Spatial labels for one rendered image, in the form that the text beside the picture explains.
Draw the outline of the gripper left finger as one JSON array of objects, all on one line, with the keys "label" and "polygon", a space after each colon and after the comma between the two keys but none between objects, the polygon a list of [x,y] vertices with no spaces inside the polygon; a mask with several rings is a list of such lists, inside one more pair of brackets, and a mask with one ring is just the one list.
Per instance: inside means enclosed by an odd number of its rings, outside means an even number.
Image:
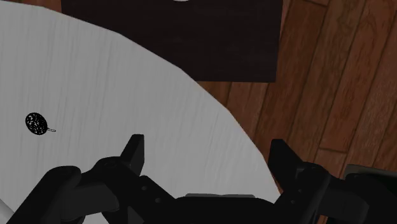
[{"label": "gripper left finger", "polygon": [[147,176],[144,136],[134,134],[119,157],[102,158],[87,172],[50,169],[6,224],[83,224],[101,213],[108,224],[166,224],[174,197]]}]

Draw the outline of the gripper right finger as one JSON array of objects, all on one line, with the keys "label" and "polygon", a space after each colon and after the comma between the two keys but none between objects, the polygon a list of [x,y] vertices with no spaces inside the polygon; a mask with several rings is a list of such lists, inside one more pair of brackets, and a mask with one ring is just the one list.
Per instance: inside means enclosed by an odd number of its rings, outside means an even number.
[{"label": "gripper right finger", "polygon": [[276,201],[287,224],[397,224],[397,171],[349,164],[343,178],[304,162],[282,139],[270,144],[268,168],[283,193]]}]

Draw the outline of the black speckled round fruit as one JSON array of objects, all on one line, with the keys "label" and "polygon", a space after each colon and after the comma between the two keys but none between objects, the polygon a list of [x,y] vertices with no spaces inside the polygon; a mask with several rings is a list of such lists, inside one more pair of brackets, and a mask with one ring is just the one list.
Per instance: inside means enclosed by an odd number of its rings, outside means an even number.
[{"label": "black speckled round fruit", "polygon": [[29,113],[25,117],[25,125],[33,134],[41,136],[47,132],[55,132],[55,129],[48,127],[45,118],[36,112]]}]

